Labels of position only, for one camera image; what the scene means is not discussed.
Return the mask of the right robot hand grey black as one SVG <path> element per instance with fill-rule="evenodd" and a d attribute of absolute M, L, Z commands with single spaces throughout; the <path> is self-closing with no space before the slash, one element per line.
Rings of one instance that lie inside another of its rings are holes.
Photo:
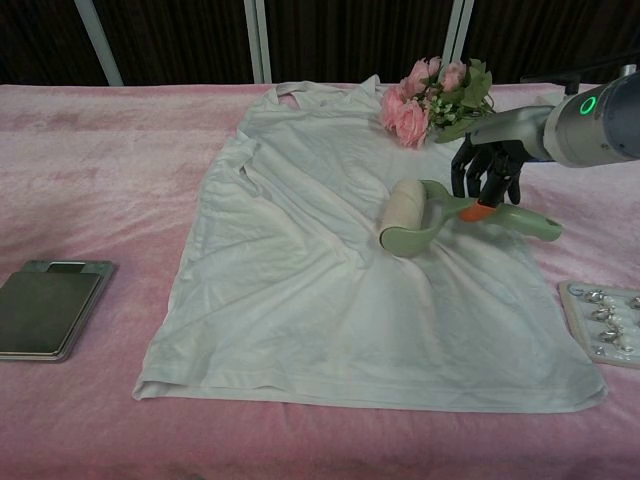
<path fill-rule="evenodd" d="M 465 130 L 451 162 L 453 195 L 472 199 L 460 214 L 462 220 L 485 220 L 505 199 L 520 203 L 523 165 L 550 158 L 543 134 L 551 111 L 550 106 L 516 108 L 482 118 Z"/>

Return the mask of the white frame post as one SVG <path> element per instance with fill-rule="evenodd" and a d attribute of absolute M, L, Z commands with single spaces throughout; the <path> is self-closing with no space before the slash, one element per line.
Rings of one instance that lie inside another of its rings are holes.
<path fill-rule="evenodd" d="M 243 0 L 253 81 L 272 84 L 265 0 Z"/>
<path fill-rule="evenodd" d="M 475 0 L 453 0 L 442 53 L 442 68 L 461 61 Z"/>
<path fill-rule="evenodd" d="M 73 1 L 108 85 L 122 87 L 124 82 L 93 0 Z"/>

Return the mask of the pink artificial flower bouquet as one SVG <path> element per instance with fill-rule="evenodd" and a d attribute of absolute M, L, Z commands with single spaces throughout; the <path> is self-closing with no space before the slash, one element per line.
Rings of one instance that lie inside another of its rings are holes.
<path fill-rule="evenodd" d="M 438 56 L 422 58 L 383 94 L 380 121 L 404 147 L 419 148 L 430 135 L 448 143 L 495 112 L 492 85 L 492 72 L 479 59 L 444 64 Z"/>

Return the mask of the pink fleece table cloth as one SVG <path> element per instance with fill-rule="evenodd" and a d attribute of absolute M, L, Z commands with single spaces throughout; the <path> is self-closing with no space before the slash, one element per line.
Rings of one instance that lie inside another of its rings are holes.
<path fill-rule="evenodd" d="M 0 362 L 0 480 L 640 480 L 635 369 L 564 415 L 133 399 L 201 180 L 264 92 L 0 86 L 0 284 L 117 265 L 67 361 Z"/>

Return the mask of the white tank top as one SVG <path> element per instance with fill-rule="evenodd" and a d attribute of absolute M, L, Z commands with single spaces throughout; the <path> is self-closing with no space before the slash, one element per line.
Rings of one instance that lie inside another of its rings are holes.
<path fill-rule="evenodd" d="M 447 182 L 454 145 L 406 149 L 377 77 L 287 83 L 209 168 L 136 399 L 490 413 L 607 394 L 524 239 L 448 222 L 404 259 L 377 239 L 401 179 Z"/>

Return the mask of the silver kitchen scale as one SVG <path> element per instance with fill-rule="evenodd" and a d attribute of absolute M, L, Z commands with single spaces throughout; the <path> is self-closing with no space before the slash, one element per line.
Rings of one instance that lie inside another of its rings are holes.
<path fill-rule="evenodd" d="M 0 286 L 0 360 L 68 358 L 115 271 L 106 260 L 26 262 Z"/>

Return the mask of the tray of metal clips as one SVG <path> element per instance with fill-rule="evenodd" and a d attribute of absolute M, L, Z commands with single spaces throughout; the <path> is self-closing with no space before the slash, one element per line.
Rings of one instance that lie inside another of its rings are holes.
<path fill-rule="evenodd" d="M 640 290 L 558 284 L 569 331 L 595 363 L 640 370 Z"/>

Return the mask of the green lint roller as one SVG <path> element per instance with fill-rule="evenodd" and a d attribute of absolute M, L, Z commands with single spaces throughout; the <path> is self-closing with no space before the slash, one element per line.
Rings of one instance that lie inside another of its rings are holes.
<path fill-rule="evenodd" d="M 543 241 L 555 241 L 562 233 L 559 223 L 519 206 L 488 207 L 472 198 L 452 195 L 437 181 L 401 180 L 394 185 L 386 202 L 378 241 L 395 256 L 415 256 L 454 218 L 498 225 Z"/>

